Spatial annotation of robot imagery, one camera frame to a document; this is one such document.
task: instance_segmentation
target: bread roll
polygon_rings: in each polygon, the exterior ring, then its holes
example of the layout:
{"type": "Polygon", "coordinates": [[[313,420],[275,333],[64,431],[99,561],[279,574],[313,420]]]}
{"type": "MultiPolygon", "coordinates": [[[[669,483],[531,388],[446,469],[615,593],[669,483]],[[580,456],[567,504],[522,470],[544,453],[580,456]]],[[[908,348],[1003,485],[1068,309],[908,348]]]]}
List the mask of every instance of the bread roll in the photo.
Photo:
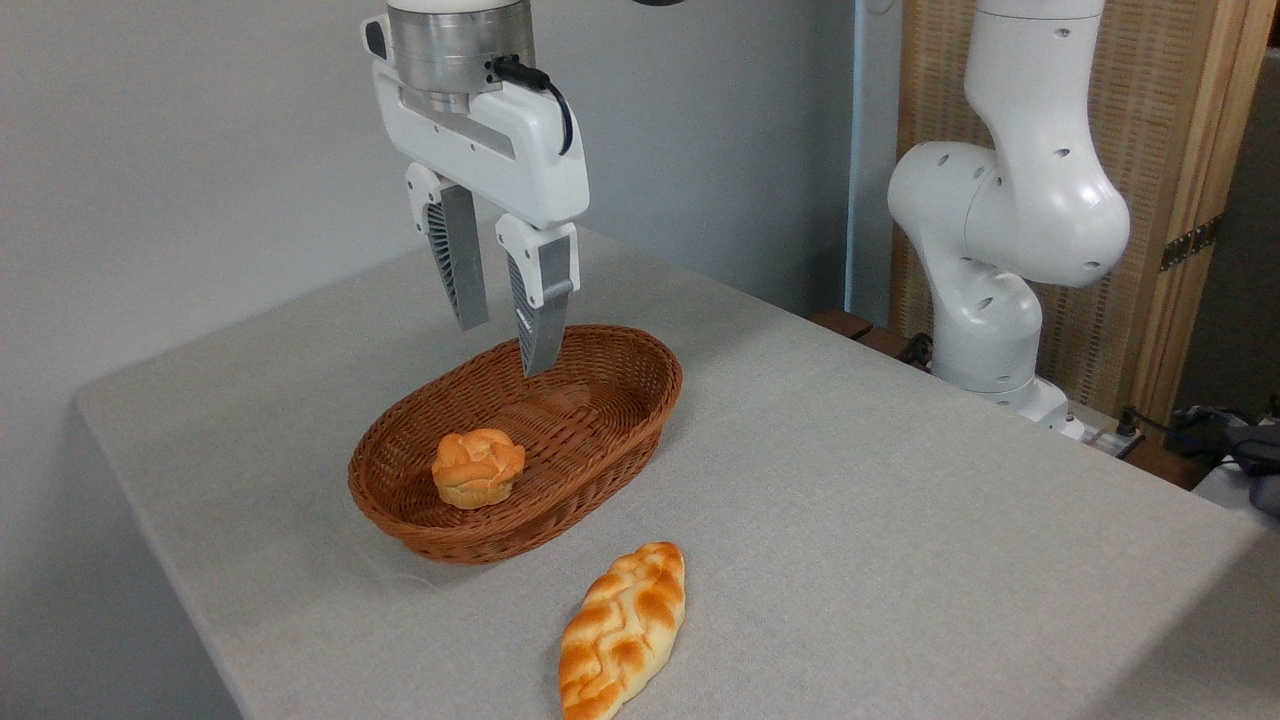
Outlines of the bread roll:
{"type": "Polygon", "coordinates": [[[623,555],[586,591],[561,642],[564,720],[608,720],[662,670],[685,621],[685,559],[669,542],[623,555]]]}
{"type": "Polygon", "coordinates": [[[440,500],[463,510],[502,502],[525,469],[525,448],[497,429],[451,433],[440,439],[431,479],[440,500]]]}

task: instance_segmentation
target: brown wicker basket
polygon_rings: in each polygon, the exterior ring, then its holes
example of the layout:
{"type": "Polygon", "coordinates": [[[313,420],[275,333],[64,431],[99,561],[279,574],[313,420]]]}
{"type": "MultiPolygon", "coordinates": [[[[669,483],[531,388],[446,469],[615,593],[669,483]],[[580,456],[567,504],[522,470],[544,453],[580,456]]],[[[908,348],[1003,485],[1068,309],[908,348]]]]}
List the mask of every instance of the brown wicker basket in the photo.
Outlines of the brown wicker basket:
{"type": "Polygon", "coordinates": [[[627,484],[653,456],[680,395],[676,356],[617,325],[564,332],[550,370],[525,378],[504,342],[388,409],[356,446],[356,505],[413,552],[481,565],[559,536],[627,484]],[[477,510],[444,503],[431,461],[447,433],[498,428],[526,448],[511,497],[477,510]]]}

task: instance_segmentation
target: black cable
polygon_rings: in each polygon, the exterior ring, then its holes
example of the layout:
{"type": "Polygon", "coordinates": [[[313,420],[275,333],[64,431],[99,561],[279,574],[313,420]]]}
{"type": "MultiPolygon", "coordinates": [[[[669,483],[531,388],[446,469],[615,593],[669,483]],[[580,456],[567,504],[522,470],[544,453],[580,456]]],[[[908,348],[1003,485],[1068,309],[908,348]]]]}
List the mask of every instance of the black cable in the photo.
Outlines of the black cable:
{"type": "Polygon", "coordinates": [[[568,149],[573,146],[573,115],[570,114],[568,101],[561,95],[559,88],[552,85],[552,81],[547,81],[547,92],[550,92],[556,101],[561,106],[561,120],[564,123],[564,145],[561,147],[561,158],[568,152],[568,149]]]}
{"type": "Polygon", "coordinates": [[[929,333],[916,333],[908,341],[902,352],[897,354],[897,359],[902,363],[919,363],[922,366],[928,366],[929,360],[933,359],[933,338],[929,333]]]}
{"type": "Polygon", "coordinates": [[[573,115],[570,113],[568,101],[564,100],[559,88],[552,83],[550,76],[538,68],[530,68],[515,58],[497,58],[489,63],[489,67],[493,68],[493,74],[498,76],[498,79],[513,82],[529,90],[552,94],[552,97],[559,104],[561,120],[564,124],[564,145],[561,146],[559,152],[561,158],[563,158],[570,147],[573,146],[573,115]]]}
{"type": "Polygon", "coordinates": [[[1198,438],[1193,438],[1190,436],[1184,436],[1183,433],[1180,433],[1180,432],[1178,432],[1178,430],[1175,430],[1172,428],[1165,427],[1164,424],[1157,423],[1156,420],[1152,420],[1151,418],[1143,415],[1142,413],[1138,413],[1138,410],[1135,407],[1133,407],[1132,405],[1124,409],[1124,414],[1128,415],[1128,418],[1123,416],[1120,419],[1121,424],[1124,424],[1126,420],[1129,423],[1132,423],[1133,421],[1132,419],[1137,418],[1138,420],[1142,420],[1144,424],[1151,425],[1152,428],[1155,428],[1155,429],[1165,433],[1166,436],[1169,436],[1171,438],[1175,438],[1175,439],[1178,439],[1180,442],[1184,442],[1187,445],[1190,445],[1193,447],[1199,447],[1199,448],[1202,448],[1204,451],[1212,452],[1213,455],[1230,455],[1235,460],[1248,460],[1249,462],[1257,462],[1260,465],[1265,465],[1265,466],[1268,466],[1268,468],[1276,465],[1276,461],[1272,457],[1262,457],[1260,455],[1252,455],[1249,452],[1240,452],[1239,447],[1242,445],[1245,445],[1245,443],[1263,445],[1263,446],[1267,446],[1267,447],[1280,447],[1280,443],[1277,443],[1277,442],[1271,442],[1271,441],[1266,441],[1266,439],[1247,439],[1247,441],[1242,441],[1242,442],[1238,442],[1238,443],[1234,443],[1234,445],[1230,445],[1230,446],[1213,445],[1213,443],[1204,442],[1204,441],[1198,439],[1198,438]]]}

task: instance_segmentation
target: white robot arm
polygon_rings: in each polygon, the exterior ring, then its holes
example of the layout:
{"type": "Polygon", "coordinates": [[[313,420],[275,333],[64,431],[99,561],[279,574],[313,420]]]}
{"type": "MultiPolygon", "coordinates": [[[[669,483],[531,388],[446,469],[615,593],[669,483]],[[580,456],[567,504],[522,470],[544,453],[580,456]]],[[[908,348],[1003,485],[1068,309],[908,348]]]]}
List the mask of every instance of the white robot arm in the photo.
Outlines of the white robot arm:
{"type": "Polygon", "coordinates": [[[590,202],[577,119],[534,69],[529,0],[390,0],[365,20],[383,123],[412,163],[406,187],[463,329],[489,319],[472,192],[506,214],[526,375],[554,364],[570,292],[581,284],[577,228],[590,202]]]}
{"type": "Polygon", "coordinates": [[[933,373],[1068,434],[1080,428],[1065,395],[1034,377],[1042,316],[1023,278],[1087,286],[1128,242],[1087,114],[1102,8],[979,0],[965,95],[996,149],[919,145],[888,195],[929,279],[933,373]]]}

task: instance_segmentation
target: table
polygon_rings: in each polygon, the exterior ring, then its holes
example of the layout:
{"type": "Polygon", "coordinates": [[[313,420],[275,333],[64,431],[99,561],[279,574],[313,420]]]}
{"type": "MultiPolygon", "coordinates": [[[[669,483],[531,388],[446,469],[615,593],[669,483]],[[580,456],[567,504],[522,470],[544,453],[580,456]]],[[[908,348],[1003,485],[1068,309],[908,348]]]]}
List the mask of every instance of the table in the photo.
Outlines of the table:
{"type": "Polygon", "coordinates": [[[246,717],[558,716],[591,580],[678,543],[687,620],[626,720],[1277,717],[1280,536],[870,348],[584,231],[577,323],[685,388],[649,466],[556,541],[419,559],[346,489],[461,333],[426,252],[76,398],[246,717]]]}

